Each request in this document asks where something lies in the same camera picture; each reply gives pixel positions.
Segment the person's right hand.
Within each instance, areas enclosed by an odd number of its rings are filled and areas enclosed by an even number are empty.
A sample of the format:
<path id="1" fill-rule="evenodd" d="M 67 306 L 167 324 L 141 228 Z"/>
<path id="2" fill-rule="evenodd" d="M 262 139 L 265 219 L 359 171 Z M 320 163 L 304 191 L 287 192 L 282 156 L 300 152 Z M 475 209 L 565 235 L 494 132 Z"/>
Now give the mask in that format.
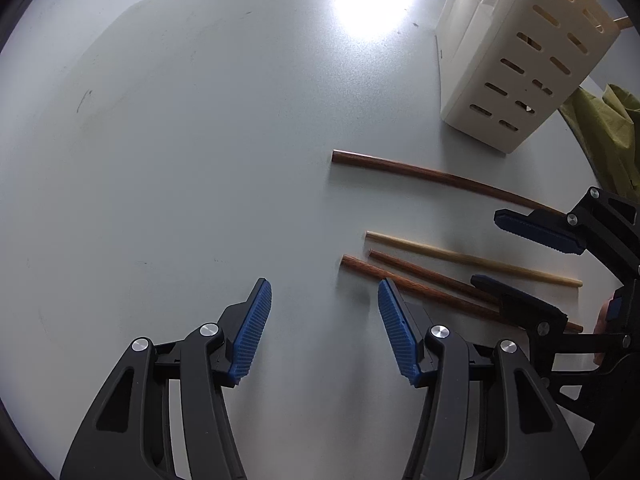
<path id="1" fill-rule="evenodd" d="M 597 322 L 593 329 L 594 334 L 603 334 L 605 332 L 606 326 L 608 325 L 608 307 L 613 300 L 614 296 L 611 296 L 610 298 L 608 298 L 608 300 L 605 301 L 604 304 L 602 304 L 602 307 L 600 307 Z M 600 366 L 602 364 L 603 358 L 604 353 L 597 352 L 593 356 L 593 363 L 597 366 Z"/>

